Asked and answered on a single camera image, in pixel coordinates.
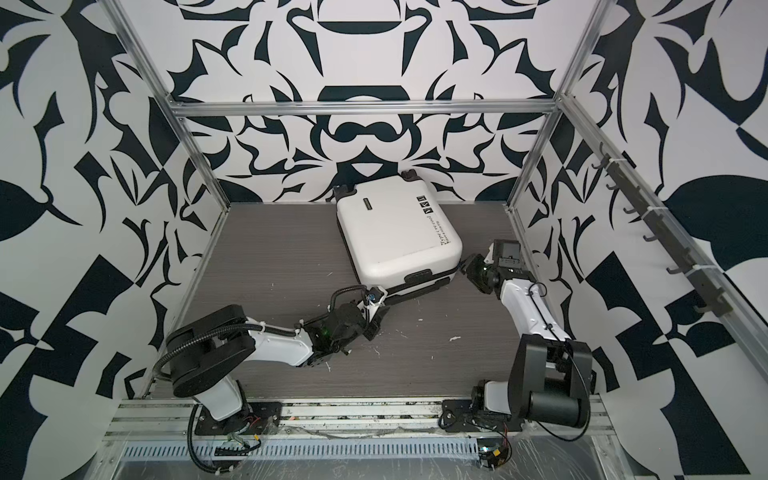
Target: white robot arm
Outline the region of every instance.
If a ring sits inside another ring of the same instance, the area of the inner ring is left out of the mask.
[[[481,382],[472,394],[473,408],[583,426],[589,416],[591,351],[554,321],[542,299],[546,286],[523,269],[520,243],[494,240],[485,258],[468,257],[461,271],[481,292],[496,293],[521,338],[509,380]],[[562,378],[552,378],[548,369]]]
[[[336,298],[353,290],[363,291],[362,301],[336,307]],[[337,290],[327,313],[300,320],[292,329],[257,322],[240,305],[225,306],[171,333],[168,353],[155,363],[154,375],[171,381],[175,396],[197,399],[217,421],[246,418],[248,405],[229,375],[236,366],[249,360],[313,366],[334,353],[349,353],[346,347],[358,336],[372,340],[379,332],[386,296],[382,287]],[[162,371],[166,363],[170,375]]]

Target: metal base plate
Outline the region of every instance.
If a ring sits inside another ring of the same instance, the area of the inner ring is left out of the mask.
[[[203,412],[197,419],[195,426],[195,435],[226,435],[227,433],[237,432],[249,423],[248,429],[240,433],[242,436],[260,435],[269,425],[280,424],[280,414],[283,411],[283,404],[280,402],[248,402],[250,405],[251,419],[246,419],[240,414],[232,415],[230,418],[217,422],[210,416],[208,409],[203,407]]]
[[[505,424],[509,432],[522,430],[521,419],[497,412],[472,411],[471,400],[443,400],[442,418],[444,425],[447,425],[444,430],[448,433],[480,432],[481,429],[472,423],[497,432],[503,432]]]

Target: white suitcase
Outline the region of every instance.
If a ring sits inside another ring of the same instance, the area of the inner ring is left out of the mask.
[[[462,240],[415,171],[335,187],[339,229],[359,283],[383,286],[388,305],[447,285]]]

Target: black and white patterned wall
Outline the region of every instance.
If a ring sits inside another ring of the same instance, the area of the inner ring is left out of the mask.
[[[552,98],[594,0],[130,0],[178,101]],[[198,118],[232,201],[328,200],[415,168],[441,200],[506,200],[538,114]]]
[[[231,201],[323,201],[415,169],[440,200],[507,200],[543,114],[188,119]]]
[[[0,2],[0,470],[63,478],[140,388],[220,215],[94,0]]]
[[[594,0],[123,4],[177,100],[322,101],[551,98]]]
[[[619,0],[577,100],[763,318],[768,4]],[[518,204],[639,472],[762,478],[768,385],[563,120]]]

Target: gray floor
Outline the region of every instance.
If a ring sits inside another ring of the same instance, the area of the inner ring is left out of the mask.
[[[463,256],[512,238],[502,205],[443,205],[464,244]],[[321,314],[330,294],[356,283],[336,227],[336,207],[236,204],[184,319],[230,303],[278,326]],[[449,341],[454,336],[460,339]],[[507,310],[464,276],[437,292],[395,305],[372,342],[360,337],[349,356],[295,368],[246,362],[233,372],[248,396],[468,395],[481,379],[507,379],[519,335]],[[154,398],[171,397],[165,382]]]

